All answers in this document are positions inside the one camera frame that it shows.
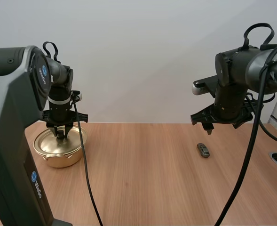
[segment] cable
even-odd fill
[[[261,74],[260,74],[260,90],[259,90],[259,97],[258,97],[258,103],[257,103],[258,106],[261,106],[262,103],[263,103],[264,91],[265,91],[265,86],[266,86],[267,77],[268,77],[267,73],[262,77],[261,77]],[[231,204],[233,203],[233,201],[234,201],[234,199],[235,199],[235,197],[236,197],[236,195],[237,195],[237,193],[238,193],[238,191],[239,191],[239,189],[240,189],[240,187],[243,183],[243,180],[244,180],[247,168],[248,168],[248,164],[249,164],[249,161],[250,161],[250,158],[251,158],[253,146],[254,146],[254,143],[255,143],[260,118],[261,118],[261,107],[257,108],[257,111],[255,112],[254,123],[253,123],[252,131],[251,131],[251,136],[250,136],[248,148],[247,148],[247,151],[246,151],[246,155],[245,155],[245,158],[244,158],[242,169],[241,169],[240,174],[239,174],[238,179],[237,179],[237,183],[236,183],[236,185],[235,185],[235,187],[234,187],[234,189],[233,189],[226,205],[224,206],[224,209],[223,209],[222,213],[220,214],[217,222],[215,223],[215,226],[219,226],[222,223],[227,211],[229,210]]]
[[[253,94],[252,94],[252,93],[246,93],[246,96],[247,96],[247,95],[250,95],[253,101],[257,101],[257,99],[254,99],[254,98],[253,98]],[[269,102],[271,102],[271,101],[274,100],[274,99],[275,99],[275,93],[273,93],[273,96],[272,96],[271,98],[269,98],[268,100],[263,100],[263,103],[264,103],[264,104],[265,104],[265,103],[269,103]]]
[[[96,214],[96,216],[97,216],[97,219],[99,220],[99,224],[100,224],[100,226],[103,226],[101,217],[100,217],[99,212],[97,211],[97,207],[96,207],[96,205],[95,205],[95,200],[94,200],[93,195],[92,195],[92,191],[91,191],[91,187],[90,187],[90,182],[89,182],[89,178],[88,178],[87,161],[86,161],[86,154],[85,154],[85,149],[84,149],[84,144],[83,144],[83,137],[82,137],[82,131],[81,131],[80,120],[79,120],[79,113],[78,113],[78,110],[77,110],[77,107],[76,107],[76,103],[75,103],[75,102],[73,102],[73,105],[74,105],[74,110],[75,110],[75,112],[76,112],[77,120],[78,120],[80,141],[81,141],[82,152],[83,152],[83,158],[84,158],[86,182],[87,182],[87,186],[88,186],[88,190],[89,190],[89,195],[90,195],[90,198],[91,198],[91,202],[92,202],[93,208],[95,209],[95,214]]]
[[[255,108],[253,107],[253,105],[252,105],[252,103],[251,103],[251,100],[249,99],[248,96],[246,96],[246,100],[248,101],[249,105],[251,106],[253,112],[255,112]],[[274,136],[274,135],[272,135],[272,134],[265,128],[265,126],[263,125],[263,123],[261,122],[261,120],[260,120],[260,126],[261,126],[262,130],[263,130],[269,137],[271,137],[273,140],[277,141],[277,137]]]
[[[268,55],[266,61],[265,61],[265,64],[264,66],[262,67],[261,71],[260,71],[260,90],[259,90],[259,96],[258,96],[258,101],[257,101],[257,105],[258,106],[262,106],[263,104],[263,99],[264,99],[264,94],[265,94],[265,87],[266,87],[266,83],[269,79],[269,73],[268,73],[268,67],[277,62],[277,60],[275,61],[272,61],[272,59],[274,58],[274,56],[277,54],[277,47],[275,47],[275,49],[273,49],[270,54]],[[248,148],[247,148],[247,151],[246,151],[246,155],[245,155],[245,158],[244,158],[244,162],[243,162],[243,165],[242,165],[242,169],[240,171],[240,174],[238,176],[238,179],[237,179],[237,183],[226,203],[226,205],[224,206],[224,209],[222,211],[222,213],[220,214],[217,222],[215,223],[215,226],[219,226],[227,211],[229,210],[231,204],[233,203],[242,183],[243,183],[243,180],[244,180],[244,177],[245,177],[245,174],[246,174],[246,171],[247,171],[247,168],[248,168],[248,164],[249,164],[249,161],[250,161],[250,158],[251,158],[251,154],[252,154],[252,150],[253,150],[253,146],[254,146],[254,143],[255,143],[255,139],[256,139],[256,134],[257,134],[257,130],[258,130],[258,127],[259,127],[259,123],[260,123],[260,118],[261,118],[261,107],[258,107],[256,112],[254,113],[255,117],[254,117],[254,122],[253,122],[253,127],[252,127],[252,131],[251,131],[251,136],[250,136],[250,140],[249,140],[249,144],[248,144]]]

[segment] wood grain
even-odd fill
[[[90,183],[104,225],[213,225],[235,185],[252,129],[215,125],[208,136],[191,124],[82,124]],[[270,125],[267,128],[277,135]],[[26,130],[54,217],[98,225],[83,159],[54,169],[32,143],[45,129]],[[200,157],[204,143],[210,158]],[[250,165],[224,225],[277,225],[277,142],[259,129]]]

